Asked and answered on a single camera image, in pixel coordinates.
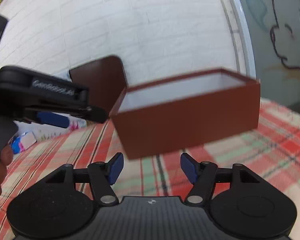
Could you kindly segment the brown cardboard box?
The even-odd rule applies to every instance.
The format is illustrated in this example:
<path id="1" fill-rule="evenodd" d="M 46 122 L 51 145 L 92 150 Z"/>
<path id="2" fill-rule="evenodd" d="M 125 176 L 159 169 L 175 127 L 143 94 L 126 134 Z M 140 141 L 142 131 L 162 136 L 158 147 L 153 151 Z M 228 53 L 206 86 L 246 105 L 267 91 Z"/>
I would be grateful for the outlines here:
<path id="1" fill-rule="evenodd" d="M 110 112 L 126 156 L 139 159 L 257 128 L 260 83 L 219 68 L 122 91 Z"/>

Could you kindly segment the floral plastic bag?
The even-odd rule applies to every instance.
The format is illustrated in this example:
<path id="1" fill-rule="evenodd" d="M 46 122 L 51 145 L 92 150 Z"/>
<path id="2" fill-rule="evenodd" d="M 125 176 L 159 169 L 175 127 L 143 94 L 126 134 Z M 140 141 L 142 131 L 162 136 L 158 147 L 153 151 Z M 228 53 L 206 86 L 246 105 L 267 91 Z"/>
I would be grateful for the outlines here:
<path id="1" fill-rule="evenodd" d="M 37 141 L 44 141 L 87 127 L 87 121 L 64 113 L 43 114 L 47 124 L 15 121 L 18 135 L 32 132 Z"/>

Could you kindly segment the blue tissue pack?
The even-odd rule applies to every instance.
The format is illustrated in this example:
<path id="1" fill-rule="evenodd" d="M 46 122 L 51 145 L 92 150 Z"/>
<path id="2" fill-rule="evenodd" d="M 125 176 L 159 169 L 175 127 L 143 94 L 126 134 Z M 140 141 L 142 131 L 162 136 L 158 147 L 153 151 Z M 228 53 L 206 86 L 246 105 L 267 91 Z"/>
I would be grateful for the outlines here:
<path id="1" fill-rule="evenodd" d="M 37 142 L 33 132 L 25 132 L 19 136 L 16 136 L 10 142 L 13 154 L 24 152 Z"/>

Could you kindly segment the plaid bedspread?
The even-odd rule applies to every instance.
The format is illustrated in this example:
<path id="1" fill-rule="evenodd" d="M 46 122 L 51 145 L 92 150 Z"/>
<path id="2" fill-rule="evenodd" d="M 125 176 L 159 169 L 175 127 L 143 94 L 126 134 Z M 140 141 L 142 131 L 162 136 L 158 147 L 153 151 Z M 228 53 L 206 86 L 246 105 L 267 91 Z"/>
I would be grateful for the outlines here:
<path id="1" fill-rule="evenodd" d="M 136 160 L 111 121 L 34 144 L 7 168 L 0 239 L 300 239 L 300 115 Z"/>

